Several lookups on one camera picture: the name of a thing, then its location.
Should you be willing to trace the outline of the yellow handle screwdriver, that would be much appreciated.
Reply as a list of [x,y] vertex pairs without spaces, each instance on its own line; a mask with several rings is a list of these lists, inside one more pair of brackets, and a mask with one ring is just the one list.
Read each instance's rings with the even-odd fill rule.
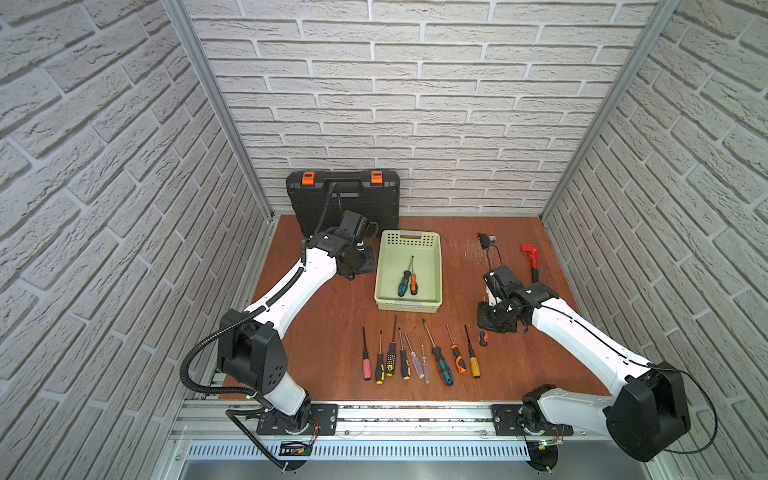
[[464,326],[464,330],[465,330],[465,335],[466,335],[467,344],[468,344],[470,371],[474,379],[479,379],[481,377],[481,369],[479,366],[478,358],[476,356],[475,350],[472,345],[472,341],[470,338],[469,329],[467,325]]

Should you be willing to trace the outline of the orange black curved screwdriver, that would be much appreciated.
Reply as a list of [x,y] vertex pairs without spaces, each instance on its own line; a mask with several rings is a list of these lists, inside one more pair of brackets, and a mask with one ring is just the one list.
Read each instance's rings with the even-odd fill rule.
[[464,357],[462,356],[457,341],[455,340],[454,336],[451,334],[450,327],[446,326],[447,334],[450,340],[450,348],[451,352],[454,357],[454,364],[456,366],[456,369],[459,374],[465,374],[467,372],[466,363],[464,360]]

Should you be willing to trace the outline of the pink handle screwdriver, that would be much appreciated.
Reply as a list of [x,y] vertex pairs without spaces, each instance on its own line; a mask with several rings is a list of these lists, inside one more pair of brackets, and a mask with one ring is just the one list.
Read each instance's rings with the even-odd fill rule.
[[365,381],[370,381],[372,379],[372,368],[371,368],[371,361],[370,361],[370,357],[369,357],[369,351],[368,351],[368,348],[367,348],[365,329],[362,329],[362,341],[363,341],[363,347],[362,347],[362,375],[363,375],[363,379]]

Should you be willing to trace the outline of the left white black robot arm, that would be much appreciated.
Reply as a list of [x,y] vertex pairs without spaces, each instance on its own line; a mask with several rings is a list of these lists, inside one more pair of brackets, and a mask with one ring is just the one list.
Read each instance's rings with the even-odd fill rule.
[[371,221],[345,211],[340,225],[302,242],[295,265],[264,296],[220,321],[217,340],[220,371],[246,386],[246,394],[271,407],[301,431],[309,423],[310,394],[287,373],[283,346],[289,326],[311,297],[334,276],[349,279],[367,271],[374,261],[364,237]]

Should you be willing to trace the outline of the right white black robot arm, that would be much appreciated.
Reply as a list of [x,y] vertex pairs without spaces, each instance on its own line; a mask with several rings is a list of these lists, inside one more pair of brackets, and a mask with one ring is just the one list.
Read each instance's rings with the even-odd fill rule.
[[528,435],[567,426],[609,436],[635,460],[647,462],[691,428],[683,374],[623,347],[573,310],[549,286],[525,286],[502,265],[483,277],[487,300],[478,305],[481,329],[525,333],[534,327],[586,366],[605,396],[544,384],[523,397],[517,423]]

